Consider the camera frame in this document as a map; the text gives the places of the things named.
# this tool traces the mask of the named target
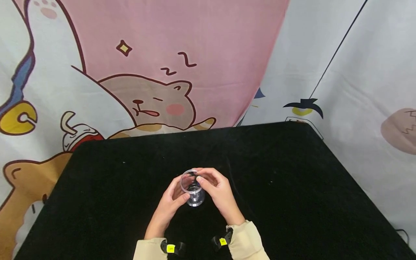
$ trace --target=plastic cup rim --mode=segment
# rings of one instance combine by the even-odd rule
[[[196,191],[188,191],[187,189],[185,189],[185,188],[182,186],[182,178],[185,176],[185,174],[190,173],[190,172],[197,173],[198,171],[197,171],[197,170],[194,170],[194,169],[191,169],[191,170],[187,170],[186,172],[184,172],[184,173],[182,174],[182,176],[181,176],[181,181],[180,181],[180,183],[181,183],[181,189],[182,189],[184,192],[189,193],[189,194],[197,194],[198,192],[200,192],[200,191],[202,190],[202,188],[201,188],[201,187],[199,187],[199,189],[198,189],[198,190],[196,190]]]

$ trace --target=red object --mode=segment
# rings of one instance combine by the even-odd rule
[[[100,135],[100,133],[96,134],[96,135],[87,135],[84,138],[82,138],[81,140],[79,140],[74,147],[72,147],[72,149],[70,150],[70,152],[75,151],[75,149],[82,143],[87,142],[87,141],[99,141],[99,140],[104,140],[104,137],[102,135]]]

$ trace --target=wrist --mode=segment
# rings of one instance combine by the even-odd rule
[[[241,213],[240,209],[236,209],[235,211],[231,212],[230,215],[224,216],[227,225],[242,225],[245,222],[245,217]]]
[[[152,222],[149,223],[149,226],[146,229],[146,234],[144,235],[145,240],[150,240],[152,238],[163,238],[165,236],[165,229],[161,226],[154,225]]]

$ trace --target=cat ear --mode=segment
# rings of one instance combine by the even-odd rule
[[[190,82],[180,81],[170,83],[169,87],[171,87],[174,91],[182,93],[184,96],[186,96],[191,91],[192,84]]]

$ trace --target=table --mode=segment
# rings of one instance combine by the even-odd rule
[[[192,167],[230,180],[271,259],[416,259],[314,130],[284,122],[82,144],[16,260],[132,259],[162,193]],[[166,237],[185,259],[230,259],[210,245],[225,225],[207,196]]]

